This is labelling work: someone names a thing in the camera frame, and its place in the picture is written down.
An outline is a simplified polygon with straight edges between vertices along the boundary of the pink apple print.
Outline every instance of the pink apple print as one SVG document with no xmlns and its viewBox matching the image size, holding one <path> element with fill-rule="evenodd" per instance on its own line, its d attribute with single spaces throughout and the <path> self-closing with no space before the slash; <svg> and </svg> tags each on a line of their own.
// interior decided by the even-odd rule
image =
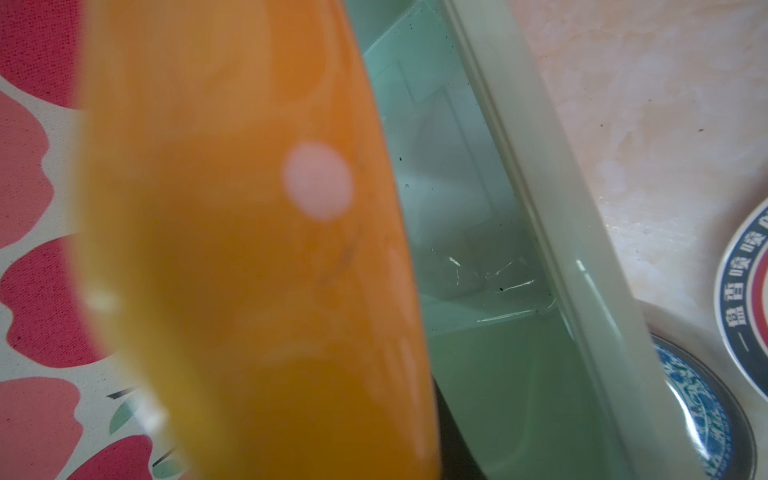
<svg viewBox="0 0 768 480">
<path fill-rule="evenodd" d="M 19 90 L 73 107 L 78 0 L 0 2 L 0 75 Z"/>
<path fill-rule="evenodd" d="M 42 169 L 47 151 L 40 122 L 0 92 L 0 248 L 29 233 L 51 204 L 53 186 Z"/>
<path fill-rule="evenodd" d="M 67 480 L 152 480 L 152 440 L 134 435 L 109 445 L 69 475 Z"/>
<path fill-rule="evenodd" d="M 61 379 L 0 382 L 0 478 L 53 480 L 80 441 L 78 388 Z"/>
<path fill-rule="evenodd" d="M 104 358 L 83 324 L 58 238 L 16 260 L 0 278 L 0 302 L 11 309 L 8 344 L 23 356 L 53 368 Z"/>
</svg>

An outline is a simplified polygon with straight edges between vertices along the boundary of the green leaf print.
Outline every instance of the green leaf print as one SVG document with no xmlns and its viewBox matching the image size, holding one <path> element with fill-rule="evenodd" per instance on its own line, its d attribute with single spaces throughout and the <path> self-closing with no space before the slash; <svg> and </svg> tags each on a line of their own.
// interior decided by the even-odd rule
<svg viewBox="0 0 768 480">
<path fill-rule="evenodd" d="M 132 416 L 134 416 L 134 410 L 131 407 L 131 401 L 126 400 L 118 407 L 117 411 L 112 416 L 112 420 L 109 421 L 109 434 L 112 435 L 115 433 L 120 427 L 125 425 L 125 422 L 130 420 Z"/>
<path fill-rule="evenodd" d="M 181 462 L 178 460 L 166 460 L 152 467 L 152 476 L 155 478 L 169 478 L 181 473 Z"/>
</svg>

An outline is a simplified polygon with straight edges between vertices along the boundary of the marble surface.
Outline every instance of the marble surface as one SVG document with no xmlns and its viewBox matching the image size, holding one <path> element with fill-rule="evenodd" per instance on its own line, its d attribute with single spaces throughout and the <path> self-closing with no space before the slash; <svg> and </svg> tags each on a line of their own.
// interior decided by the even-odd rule
<svg viewBox="0 0 768 480">
<path fill-rule="evenodd" d="M 651 329 L 734 391 L 768 478 L 768 403 L 713 310 L 723 251 L 768 197 L 768 2 L 510 1 Z"/>
</svg>

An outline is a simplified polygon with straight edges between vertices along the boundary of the orange bottle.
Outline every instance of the orange bottle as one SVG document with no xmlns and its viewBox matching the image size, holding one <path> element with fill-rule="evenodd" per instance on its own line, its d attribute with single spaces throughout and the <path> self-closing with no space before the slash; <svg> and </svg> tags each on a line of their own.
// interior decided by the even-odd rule
<svg viewBox="0 0 768 480">
<path fill-rule="evenodd" d="M 342 2 L 87 12 L 81 291 L 194 469 L 437 478 L 418 298 Z"/>
</svg>

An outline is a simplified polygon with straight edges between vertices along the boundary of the green plastic container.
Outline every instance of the green plastic container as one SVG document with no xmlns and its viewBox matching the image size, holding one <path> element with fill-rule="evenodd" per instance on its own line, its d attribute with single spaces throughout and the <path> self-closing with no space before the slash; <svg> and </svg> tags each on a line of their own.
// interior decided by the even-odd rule
<svg viewBox="0 0 768 480">
<path fill-rule="evenodd" d="M 432 370 L 492 480 L 703 478 L 505 0 L 346 0 Z"/>
</svg>

